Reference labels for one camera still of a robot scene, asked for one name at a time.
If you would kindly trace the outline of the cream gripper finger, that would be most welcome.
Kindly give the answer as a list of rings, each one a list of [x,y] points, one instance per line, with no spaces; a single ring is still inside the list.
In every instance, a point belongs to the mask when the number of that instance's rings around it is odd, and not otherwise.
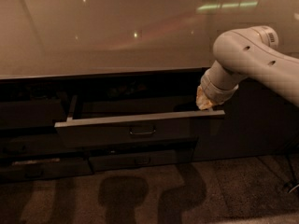
[[[201,86],[197,87],[196,105],[200,110],[206,110],[215,106],[215,104],[206,97]]]

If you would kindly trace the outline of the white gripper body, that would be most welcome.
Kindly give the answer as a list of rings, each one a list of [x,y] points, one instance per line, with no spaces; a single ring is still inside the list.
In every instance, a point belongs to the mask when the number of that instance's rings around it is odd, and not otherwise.
[[[224,102],[229,100],[238,89],[237,85],[234,85],[229,90],[218,88],[215,84],[212,83],[212,80],[209,77],[209,71],[206,71],[204,75],[201,77],[201,82],[199,86],[202,87],[206,97],[209,100],[211,100],[215,105],[222,105]]]

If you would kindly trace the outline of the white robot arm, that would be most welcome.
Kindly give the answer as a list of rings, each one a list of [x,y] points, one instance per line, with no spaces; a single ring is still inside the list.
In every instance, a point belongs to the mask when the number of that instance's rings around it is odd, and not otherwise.
[[[299,106],[299,59],[279,53],[277,48],[278,34],[269,26],[219,35],[213,44],[215,61],[197,88],[198,108],[205,110],[225,103],[248,77]]]

